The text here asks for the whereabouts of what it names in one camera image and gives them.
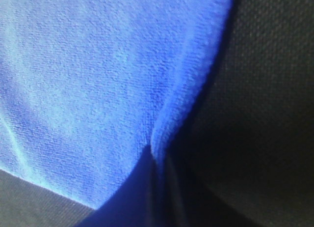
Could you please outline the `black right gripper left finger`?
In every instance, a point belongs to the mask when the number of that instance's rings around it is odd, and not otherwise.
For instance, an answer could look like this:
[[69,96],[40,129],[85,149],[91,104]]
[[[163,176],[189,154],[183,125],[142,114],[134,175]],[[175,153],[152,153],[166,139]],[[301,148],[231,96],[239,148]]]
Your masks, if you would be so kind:
[[122,186],[78,226],[154,227],[154,175],[151,148],[147,145]]

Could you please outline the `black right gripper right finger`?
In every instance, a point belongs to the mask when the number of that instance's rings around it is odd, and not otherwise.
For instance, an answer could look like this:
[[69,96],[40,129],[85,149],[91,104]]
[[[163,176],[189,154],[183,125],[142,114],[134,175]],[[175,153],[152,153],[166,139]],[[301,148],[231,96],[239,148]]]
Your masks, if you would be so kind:
[[158,227],[219,227],[221,202],[182,160],[165,157],[158,176]]

